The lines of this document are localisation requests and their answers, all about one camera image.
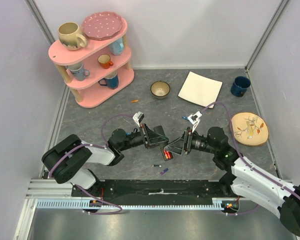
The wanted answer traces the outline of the red orange battery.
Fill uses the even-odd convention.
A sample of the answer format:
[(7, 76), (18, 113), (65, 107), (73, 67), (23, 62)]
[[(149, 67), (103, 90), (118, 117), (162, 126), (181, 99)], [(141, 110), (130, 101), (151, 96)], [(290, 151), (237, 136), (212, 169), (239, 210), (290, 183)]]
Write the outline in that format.
[(167, 159), (169, 159), (169, 160), (170, 160), (170, 159), (172, 159), (172, 158), (173, 158), (173, 157), (172, 157), (172, 154), (171, 154), (171, 152), (169, 152), (169, 151), (166, 151), (165, 153), (166, 153), (166, 158), (167, 158)]

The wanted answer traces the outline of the black remote control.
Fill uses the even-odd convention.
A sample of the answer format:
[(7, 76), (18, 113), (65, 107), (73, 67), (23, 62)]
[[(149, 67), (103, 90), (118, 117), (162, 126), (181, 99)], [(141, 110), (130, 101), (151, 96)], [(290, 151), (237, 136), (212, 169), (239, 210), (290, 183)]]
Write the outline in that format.
[(166, 137), (163, 127), (161, 125), (156, 126), (153, 128), (153, 131), (158, 136), (157, 144), (160, 148), (164, 161), (172, 160), (174, 158), (172, 152), (165, 150), (165, 146), (168, 145), (169, 139)]

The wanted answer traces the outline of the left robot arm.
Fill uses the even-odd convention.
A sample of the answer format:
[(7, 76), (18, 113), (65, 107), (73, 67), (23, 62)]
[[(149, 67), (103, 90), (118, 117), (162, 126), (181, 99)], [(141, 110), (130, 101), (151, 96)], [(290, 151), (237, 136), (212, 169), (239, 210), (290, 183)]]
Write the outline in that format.
[(141, 145), (146, 149), (159, 147), (163, 159), (168, 161), (173, 158), (173, 154), (164, 149), (168, 141), (161, 125), (150, 129), (146, 124), (141, 124), (131, 133), (117, 128), (112, 132), (107, 146), (88, 143), (71, 134), (48, 150), (41, 161), (49, 170), (49, 177), (58, 184), (81, 186), (85, 194), (94, 197), (100, 191), (100, 181), (91, 170), (83, 168), (85, 163), (112, 167), (124, 158), (122, 151)]

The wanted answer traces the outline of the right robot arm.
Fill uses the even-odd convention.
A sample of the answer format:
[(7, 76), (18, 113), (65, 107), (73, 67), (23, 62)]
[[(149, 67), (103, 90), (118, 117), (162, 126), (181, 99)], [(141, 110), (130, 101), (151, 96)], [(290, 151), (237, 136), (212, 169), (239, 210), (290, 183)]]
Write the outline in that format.
[(233, 194), (253, 201), (279, 218), (292, 234), (300, 237), (300, 184), (280, 179), (254, 164), (228, 143), (220, 127), (211, 127), (207, 135), (187, 128), (183, 135), (165, 146), (165, 150), (182, 155), (192, 150), (213, 154), (215, 165), (226, 171), (219, 184), (225, 197)]

